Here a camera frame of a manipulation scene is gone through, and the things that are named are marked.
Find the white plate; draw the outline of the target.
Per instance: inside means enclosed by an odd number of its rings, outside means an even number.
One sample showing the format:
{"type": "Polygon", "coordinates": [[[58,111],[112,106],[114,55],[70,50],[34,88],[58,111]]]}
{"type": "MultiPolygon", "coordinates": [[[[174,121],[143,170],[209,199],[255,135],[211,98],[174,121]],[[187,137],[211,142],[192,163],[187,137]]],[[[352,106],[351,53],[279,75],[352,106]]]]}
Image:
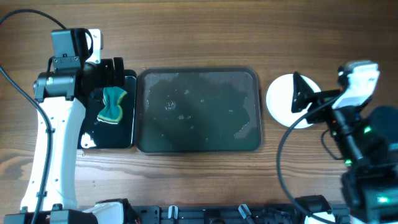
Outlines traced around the white plate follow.
{"type": "Polygon", "coordinates": [[[299,117],[303,116],[312,105],[311,103],[301,112],[291,112],[294,92],[293,74],[286,74],[276,78],[266,93],[266,105],[271,116],[280,124],[290,127],[299,117]]]}

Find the green yellow sponge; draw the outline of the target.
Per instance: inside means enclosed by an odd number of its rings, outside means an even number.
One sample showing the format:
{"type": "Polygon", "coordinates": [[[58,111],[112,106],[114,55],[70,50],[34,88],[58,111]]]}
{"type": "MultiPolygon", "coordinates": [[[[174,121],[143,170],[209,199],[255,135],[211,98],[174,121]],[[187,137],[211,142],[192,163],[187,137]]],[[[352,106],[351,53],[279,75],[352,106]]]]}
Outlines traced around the green yellow sponge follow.
{"type": "Polygon", "coordinates": [[[97,120],[108,124],[119,124],[123,118],[121,102],[127,92],[118,86],[103,89],[104,108],[98,113],[97,120]]]}

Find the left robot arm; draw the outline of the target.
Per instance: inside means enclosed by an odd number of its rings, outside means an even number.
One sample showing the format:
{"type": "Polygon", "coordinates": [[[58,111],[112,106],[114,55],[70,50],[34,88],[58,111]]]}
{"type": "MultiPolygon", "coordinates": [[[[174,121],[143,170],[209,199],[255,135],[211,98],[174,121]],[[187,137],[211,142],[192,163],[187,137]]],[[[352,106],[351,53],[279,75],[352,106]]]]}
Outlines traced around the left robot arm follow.
{"type": "Polygon", "coordinates": [[[79,148],[123,148],[133,140],[136,81],[120,57],[101,58],[98,29],[52,32],[54,55],[30,98],[38,131],[29,184],[6,223],[135,223],[126,199],[79,210],[75,166],[79,148]]]}

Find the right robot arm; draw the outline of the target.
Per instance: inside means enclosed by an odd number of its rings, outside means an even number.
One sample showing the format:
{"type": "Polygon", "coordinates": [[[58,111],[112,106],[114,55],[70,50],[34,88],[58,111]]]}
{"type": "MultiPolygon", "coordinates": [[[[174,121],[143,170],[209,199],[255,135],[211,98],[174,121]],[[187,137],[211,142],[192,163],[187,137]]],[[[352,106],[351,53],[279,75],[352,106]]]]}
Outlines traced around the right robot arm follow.
{"type": "Polygon", "coordinates": [[[325,122],[348,171],[341,176],[342,193],[354,217],[363,222],[397,221],[397,108],[377,107],[367,118],[379,78],[377,69],[339,72],[342,89],[314,92],[298,72],[293,74],[292,112],[325,122]]]}

